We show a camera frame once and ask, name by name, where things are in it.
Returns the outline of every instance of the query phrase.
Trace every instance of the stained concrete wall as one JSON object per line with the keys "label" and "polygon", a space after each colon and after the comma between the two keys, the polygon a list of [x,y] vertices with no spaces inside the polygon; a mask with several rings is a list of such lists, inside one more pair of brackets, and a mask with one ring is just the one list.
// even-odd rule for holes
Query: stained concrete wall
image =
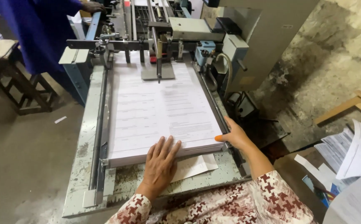
{"label": "stained concrete wall", "polygon": [[[204,16],[214,17],[206,6]],[[361,90],[361,0],[321,0],[253,96],[263,116],[280,120],[291,131],[283,142],[297,150],[342,131],[354,111],[317,127],[313,119]]]}

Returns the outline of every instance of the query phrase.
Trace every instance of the wooden stool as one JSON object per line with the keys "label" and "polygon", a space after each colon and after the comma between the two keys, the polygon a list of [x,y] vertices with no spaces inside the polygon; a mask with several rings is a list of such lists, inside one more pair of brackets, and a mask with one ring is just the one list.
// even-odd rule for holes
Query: wooden stool
{"label": "wooden stool", "polygon": [[[57,98],[56,92],[41,74],[33,75],[30,79],[25,77],[19,69],[23,66],[23,57],[18,49],[18,42],[0,40],[0,95],[9,101],[19,115],[51,112],[52,103]],[[3,76],[7,76],[9,80],[4,80]],[[44,89],[37,90],[38,84]],[[10,93],[10,90],[14,88],[20,93],[19,100],[16,100],[16,96]]]}

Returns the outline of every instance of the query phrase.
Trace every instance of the patterned blouse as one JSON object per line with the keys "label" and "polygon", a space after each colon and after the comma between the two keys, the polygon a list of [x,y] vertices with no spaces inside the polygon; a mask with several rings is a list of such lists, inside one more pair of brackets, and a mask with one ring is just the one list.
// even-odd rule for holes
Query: patterned blouse
{"label": "patterned blouse", "polygon": [[150,201],[136,194],[106,224],[316,223],[277,171],[254,181],[174,197],[151,209]]}

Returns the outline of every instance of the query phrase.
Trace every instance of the blue shirt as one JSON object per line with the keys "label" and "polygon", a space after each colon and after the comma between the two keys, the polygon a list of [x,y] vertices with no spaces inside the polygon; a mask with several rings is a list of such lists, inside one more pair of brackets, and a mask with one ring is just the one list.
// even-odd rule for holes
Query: blue shirt
{"label": "blue shirt", "polygon": [[58,64],[67,39],[76,39],[67,15],[82,8],[79,0],[0,0],[0,14],[18,38],[30,74],[64,71]]}

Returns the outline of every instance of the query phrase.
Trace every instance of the printed form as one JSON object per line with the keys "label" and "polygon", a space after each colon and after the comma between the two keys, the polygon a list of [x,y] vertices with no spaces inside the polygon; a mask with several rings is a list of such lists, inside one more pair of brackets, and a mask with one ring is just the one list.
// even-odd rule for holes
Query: printed form
{"label": "printed form", "polygon": [[169,135],[182,141],[183,150],[223,145],[214,140],[221,130],[193,69],[172,63],[176,78],[158,84],[141,79],[142,69],[150,66],[140,65],[138,52],[131,52],[137,63],[127,64],[121,56],[114,66],[109,159],[145,156]]}

